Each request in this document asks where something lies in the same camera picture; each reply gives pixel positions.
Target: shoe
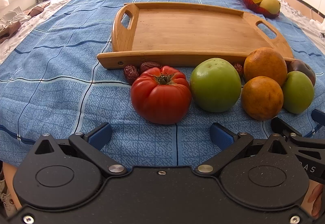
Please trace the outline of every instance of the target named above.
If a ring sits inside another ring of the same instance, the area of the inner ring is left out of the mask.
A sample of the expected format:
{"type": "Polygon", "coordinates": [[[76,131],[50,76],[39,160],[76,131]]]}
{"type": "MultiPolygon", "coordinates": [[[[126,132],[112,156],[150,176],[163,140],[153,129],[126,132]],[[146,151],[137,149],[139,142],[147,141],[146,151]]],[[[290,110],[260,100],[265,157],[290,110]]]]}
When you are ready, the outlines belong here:
{"type": "Polygon", "coordinates": [[[5,188],[5,180],[4,180],[3,169],[1,169],[1,172],[0,172],[0,195],[3,193],[4,188],[5,188]]]}
{"type": "Polygon", "coordinates": [[[4,205],[4,210],[8,217],[14,215],[17,212],[14,201],[8,193],[7,184],[4,180],[3,170],[0,172],[0,200],[4,205]]]}
{"type": "Polygon", "coordinates": [[[0,200],[3,202],[4,210],[5,210],[8,217],[13,216],[17,212],[15,203],[12,200],[10,194],[2,193],[1,196],[0,196],[0,200]]]}

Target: blue plaid bedspread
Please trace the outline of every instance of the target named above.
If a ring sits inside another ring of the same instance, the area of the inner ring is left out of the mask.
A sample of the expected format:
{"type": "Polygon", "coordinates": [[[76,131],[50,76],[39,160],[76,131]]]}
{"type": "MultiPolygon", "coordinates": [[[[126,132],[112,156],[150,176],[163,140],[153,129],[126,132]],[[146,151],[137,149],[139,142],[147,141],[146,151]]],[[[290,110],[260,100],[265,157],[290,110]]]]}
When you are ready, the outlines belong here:
{"type": "MultiPolygon", "coordinates": [[[[130,103],[130,86],[122,70],[106,70],[96,59],[111,51],[111,29],[124,3],[192,2],[244,11],[241,0],[72,0],[37,26],[0,65],[0,160],[18,166],[45,132],[67,138],[110,122],[113,136],[102,152],[124,164],[196,166],[219,152],[209,126],[219,122],[256,138],[271,134],[270,121],[249,118],[240,100],[225,113],[204,112],[191,104],[175,125],[155,125],[141,118],[130,103]]],[[[325,137],[311,119],[325,111],[325,58],[302,30],[281,14],[269,20],[287,39],[294,56],[317,74],[315,98],[300,115],[282,110],[279,117],[305,136],[325,137]]],[[[193,68],[180,68],[189,79],[193,68]]]]}

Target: red tomato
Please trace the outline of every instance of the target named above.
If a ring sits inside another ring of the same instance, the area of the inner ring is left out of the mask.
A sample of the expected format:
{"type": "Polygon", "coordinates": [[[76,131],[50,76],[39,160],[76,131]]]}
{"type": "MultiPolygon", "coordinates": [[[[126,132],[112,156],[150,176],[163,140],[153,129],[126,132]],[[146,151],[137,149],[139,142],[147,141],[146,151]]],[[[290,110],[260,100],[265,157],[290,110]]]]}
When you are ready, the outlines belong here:
{"type": "Polygon", "coordinates": [[[169,66],[150,68],[131,87],[131,103],[135,111],[153,123],[179,122],[186,115],[191,100],[185,75],[169,66]]]}

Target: wooden tray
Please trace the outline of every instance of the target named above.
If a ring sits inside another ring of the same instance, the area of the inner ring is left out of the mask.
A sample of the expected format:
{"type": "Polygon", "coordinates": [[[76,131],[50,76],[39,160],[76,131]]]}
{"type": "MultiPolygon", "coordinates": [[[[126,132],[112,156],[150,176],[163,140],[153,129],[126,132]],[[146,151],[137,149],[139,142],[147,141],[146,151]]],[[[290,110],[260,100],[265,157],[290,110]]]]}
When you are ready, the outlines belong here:
{"type": "Polygon", "coordinates": [[[113,52],[98,54],[107,69],[145,61],[169,66],[197,66],[219,57],[243,64],[260,47],[272,47],[287,62],[293,54],[285,38],[269,22],[240,10],[173,2],[125,4],[116,14],[112,30],[113,52]],[[121,20],[127,14],[125,28],[121,20]],[[257,25],[276,34],[270,39],[257,25]]]}

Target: red glass bowl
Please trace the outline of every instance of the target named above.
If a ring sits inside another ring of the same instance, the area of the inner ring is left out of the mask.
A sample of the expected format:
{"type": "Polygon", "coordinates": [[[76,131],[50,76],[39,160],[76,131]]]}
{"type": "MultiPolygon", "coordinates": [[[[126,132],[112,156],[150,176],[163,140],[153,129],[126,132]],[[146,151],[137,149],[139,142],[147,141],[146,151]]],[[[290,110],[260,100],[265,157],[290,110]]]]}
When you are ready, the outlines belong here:
{"type": "Polygon", "coordinates": [[[265,8],[262,8],[258,5],[256,5],[253,0],[243,0],[245,6],[254,11],[255,13],[262,14],[267,18],[276,18],[280,15],[280,11],[277,14],[271,14],[269,11],[267,11],[265,8]]]}

